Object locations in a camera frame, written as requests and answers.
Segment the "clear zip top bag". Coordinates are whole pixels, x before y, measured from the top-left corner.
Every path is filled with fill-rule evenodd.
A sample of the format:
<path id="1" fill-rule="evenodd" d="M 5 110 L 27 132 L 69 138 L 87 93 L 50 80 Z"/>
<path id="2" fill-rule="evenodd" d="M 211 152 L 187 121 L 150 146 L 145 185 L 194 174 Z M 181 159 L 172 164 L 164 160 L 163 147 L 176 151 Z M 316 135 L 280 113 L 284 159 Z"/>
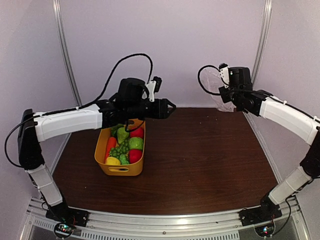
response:
<path id="1" fill-rule="evenodd" d="M 199 75 L 199 79 L 203 87 L 212 93 L 218 93 L 219 88 L 224 86 L 220 78 L 220 74 L 218 70 L 213 67 L 204 68 Z M 213 106 L 217 108 L 218 111 L 221 112 L 230 112 L 233 113 L 235 111 L 235 106 L 232 102 L 223 103 L 223 100 L 220 96 L 215 96 L 209 94 L 212 99 Z"/>

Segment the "red toy apple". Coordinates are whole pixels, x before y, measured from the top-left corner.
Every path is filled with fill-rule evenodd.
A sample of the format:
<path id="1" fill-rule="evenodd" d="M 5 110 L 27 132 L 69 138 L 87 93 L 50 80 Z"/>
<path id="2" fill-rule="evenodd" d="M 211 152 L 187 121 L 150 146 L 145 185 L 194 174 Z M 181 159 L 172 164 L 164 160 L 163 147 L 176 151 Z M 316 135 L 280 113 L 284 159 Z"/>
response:
<path id="1" fill-rule="evenodd" d="M 142 127 L 135 129 L 134 131 L 130 132 L 130 138 L 141 138 L 144 139 L 145 132 Z"/>

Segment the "green toy cabbage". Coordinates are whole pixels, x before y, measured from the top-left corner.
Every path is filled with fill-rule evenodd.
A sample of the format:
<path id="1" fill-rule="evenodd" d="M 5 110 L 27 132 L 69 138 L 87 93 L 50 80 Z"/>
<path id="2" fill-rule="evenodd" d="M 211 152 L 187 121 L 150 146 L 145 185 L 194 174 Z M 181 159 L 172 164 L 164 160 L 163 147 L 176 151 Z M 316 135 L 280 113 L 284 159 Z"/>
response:
<path id="1" fill-rule="evenodd" d="M 141 137 L 131 137 L 128 141 L 129 149 L 143 150 L 144 140 Z"/>

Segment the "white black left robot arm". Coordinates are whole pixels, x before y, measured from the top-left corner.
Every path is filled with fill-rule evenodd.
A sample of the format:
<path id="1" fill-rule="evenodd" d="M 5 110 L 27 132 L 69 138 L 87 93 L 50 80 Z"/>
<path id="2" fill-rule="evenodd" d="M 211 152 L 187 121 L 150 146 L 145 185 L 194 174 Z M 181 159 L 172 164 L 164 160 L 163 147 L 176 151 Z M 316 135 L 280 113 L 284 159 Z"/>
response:
<path id="1" fill-rule="evenodd" d="M 131 119 L 167 119 L 176 105 L 166 98 L 155 98 L 161 83 L 159 77 L 148 83 L 125 78 L 109 99 L 98 97 L 88 106 L 51 112 L 24 111 L 17 137 L 18 160 L 61 222 L 69 221 L 72 211 L 45 163 L 41 143 L 66 134 L 126 124 Z"/>

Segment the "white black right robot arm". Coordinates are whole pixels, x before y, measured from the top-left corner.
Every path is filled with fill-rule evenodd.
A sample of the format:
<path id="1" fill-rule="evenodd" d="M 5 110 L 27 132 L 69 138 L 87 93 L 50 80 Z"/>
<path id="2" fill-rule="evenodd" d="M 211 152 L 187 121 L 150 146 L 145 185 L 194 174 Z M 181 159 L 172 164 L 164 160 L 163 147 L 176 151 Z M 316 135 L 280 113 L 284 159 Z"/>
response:
<path id="1" fill-rule="evenodd" d="M 320 176 L 320 120 L 294 107 L 266 90 L 254 90 L 247 67 L 218 67 L 223 86 L 219 93 L 224 103 L 231 102 L 237 111 L 269 120 L 275 127 L 267 134 L 268 144 L 277 150 L 282 161 L 291 166 L 280 183 L 261 199 L 256 210 L 259 220 L 268 220 L 279 204 Z"/>

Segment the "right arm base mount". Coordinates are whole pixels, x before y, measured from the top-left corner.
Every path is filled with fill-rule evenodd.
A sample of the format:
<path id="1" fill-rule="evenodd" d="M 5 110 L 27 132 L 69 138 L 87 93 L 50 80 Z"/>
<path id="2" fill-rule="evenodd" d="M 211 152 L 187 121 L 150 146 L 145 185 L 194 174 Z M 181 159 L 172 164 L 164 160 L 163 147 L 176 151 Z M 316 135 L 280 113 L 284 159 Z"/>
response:
<path id="1" fill-rule="evenodd" d="M 243 208 L 238 214 L 242 226 L 268 222 L 283 215 L 279 205 L 266 204 L 253 208 Z"/>

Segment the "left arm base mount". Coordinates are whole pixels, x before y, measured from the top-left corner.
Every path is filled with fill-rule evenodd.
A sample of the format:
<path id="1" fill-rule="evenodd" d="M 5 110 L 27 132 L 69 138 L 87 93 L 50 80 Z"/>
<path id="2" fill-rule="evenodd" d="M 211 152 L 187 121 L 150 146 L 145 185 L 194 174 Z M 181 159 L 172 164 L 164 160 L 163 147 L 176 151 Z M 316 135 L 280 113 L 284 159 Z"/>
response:
<path id="1" fill-rule="evenodd" d="M 71 208 L 61 203 L 56 206 L 49 206 L 45 217 L 67 225 L 86 227 L 89 212 L 86 210 Z"/>

